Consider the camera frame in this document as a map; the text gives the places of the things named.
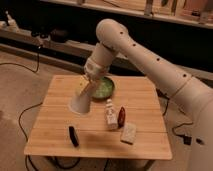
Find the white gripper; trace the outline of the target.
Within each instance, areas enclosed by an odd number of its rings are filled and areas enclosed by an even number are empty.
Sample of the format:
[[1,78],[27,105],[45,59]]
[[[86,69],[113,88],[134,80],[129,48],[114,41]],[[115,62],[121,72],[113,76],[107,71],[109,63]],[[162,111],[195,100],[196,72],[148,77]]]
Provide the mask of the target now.
[[[97,64],[93,59],[88,58],[85,65],[84,65],[84,72],[85,75],[90,80],[99,80],[100,78],[104,77],[109,71],[108,67],[101,66]],[[95,84],[92,81],[84,80],[82,82],[82,91],[81,93],[85,93],[90,89],[93,89]]]

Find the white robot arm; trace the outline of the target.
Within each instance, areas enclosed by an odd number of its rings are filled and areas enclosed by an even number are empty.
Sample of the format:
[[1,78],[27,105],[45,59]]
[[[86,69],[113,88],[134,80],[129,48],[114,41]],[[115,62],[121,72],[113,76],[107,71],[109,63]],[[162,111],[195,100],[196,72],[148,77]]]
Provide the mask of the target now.
[[134,41],[125,26],[112,19],[96,27],[96,44],[85,64],[91,80],[105,76],[116,55],[125,55],[154,85],[192,119],[187,171],[213,171],[213,88]]

